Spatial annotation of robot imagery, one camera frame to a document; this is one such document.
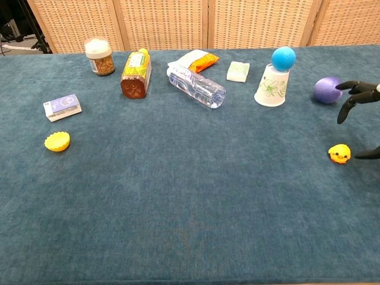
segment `orange snack bag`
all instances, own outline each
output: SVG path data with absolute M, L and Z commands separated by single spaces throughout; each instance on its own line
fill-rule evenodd
M 199 73 L 202 70 L 214 64 L 215 62 L 217 62 L 218 60 L 219 60 L 219 57 L 212 53 L 195 49 L 187 53 L 186 55 L 184 55 L 177 61 L 168 63 L 168 66 L 180 65 L 182 67 L 190 69 L 191 71 Z

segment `glass jar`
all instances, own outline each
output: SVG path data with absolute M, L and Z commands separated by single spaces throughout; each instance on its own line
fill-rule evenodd
M 109 75 L 115 71 L 112 50 L 107 39 L 92 37 L 84 42 L 85 55 L 97 75 Z

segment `small box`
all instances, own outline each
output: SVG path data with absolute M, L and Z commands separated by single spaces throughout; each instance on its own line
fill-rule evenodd
M 82 112 L 81 105 L 75 94 L 45 102 L 43 107 L 46 117 L 51 122 Z

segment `bottle cap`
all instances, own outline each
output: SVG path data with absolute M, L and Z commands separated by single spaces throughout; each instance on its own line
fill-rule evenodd
M 141 53 L 143 53 L 145 55 L 148 54 L 148 50 L 147 49 L 139 49 L 138 52 L 141 52 Z
M 86 57 L 90 59 L 105 58 L 112 53 L 107 39 L 103 37 L 93 37 L 84 42 Z
M 63 151 L 70 143 L 70 135 L 67 132 L 55 132 L 45 139 L 45 147 L 51 151 Z
M 170 74 L 172 73 L 172 71 L 173 71 L 173 67 L 172 66 L 169 66 L 168 68 L 167 68 L 167 70 L 166 70 L 166 75 L 168 76 L 168 77 L 170 77 Z

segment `purple ball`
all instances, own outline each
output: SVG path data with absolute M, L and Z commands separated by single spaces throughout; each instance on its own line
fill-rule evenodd
M 322 78 L 314 85 L 314 97 L 323 104 L 331 104 L 342 97 L 343 92 L 335 86 L 342 81 L 335 76 Z

